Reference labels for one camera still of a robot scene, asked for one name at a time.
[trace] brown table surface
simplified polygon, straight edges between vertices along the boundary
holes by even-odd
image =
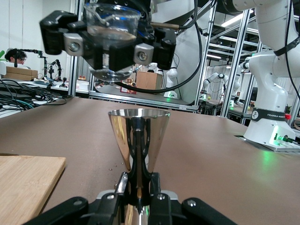
[[[125,170],[107,112],[137,107],[73,98],[30,109],[0,119],[0,149],[67,159],[45,210],[73,196],[92,202]],[[245,130],[225,118],[171,111],[156,167],[162,189],[180,201],[201,198],[241,225],[299,224],[300,157],[256,149],[235,137]]]

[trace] glass cup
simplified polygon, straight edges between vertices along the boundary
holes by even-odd
[[[91,73],[104,81],[125,80],[132,74],[132,66],[119,71],[109,69],[109,47],[136,39],[137,26],[141,13],[137,10],[110,4],[87,3],[84,6],[87,31],[95,42],[103,46],[103,69]]]

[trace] screw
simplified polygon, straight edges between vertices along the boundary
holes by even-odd
[[[73,203],[73,205],[81,205],[83,202],[81,200],[77,200],[76,202]]]
[[[109,200],[112,200],[112,199],[114,199],[114,195],[108,195],[106,198]]]
[[[187,201],[187,204],[188,204],[190,207],[196,206],[196,202],[195,202],[194,200],[188,200],[188,201]]]
[[[158,194],[158,195],[157,195],[157,198],[158,198],[159,200],[164,200],[164,199],[165,199],[165,196],[164,196],[163,194]]]
[[[139,52],[138,56],[141,61],[145,61],[147,59],[147,54],[144,52]]]
[[[79,50],[79,48],[80,48],[80,45],[76,42],[71,42],[69,44],[69,49],[73,52],[77,52]]]

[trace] wooden board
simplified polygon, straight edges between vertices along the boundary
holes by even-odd
[[[63,172],[62,157],[0,156],[0,224],[37,216]]]

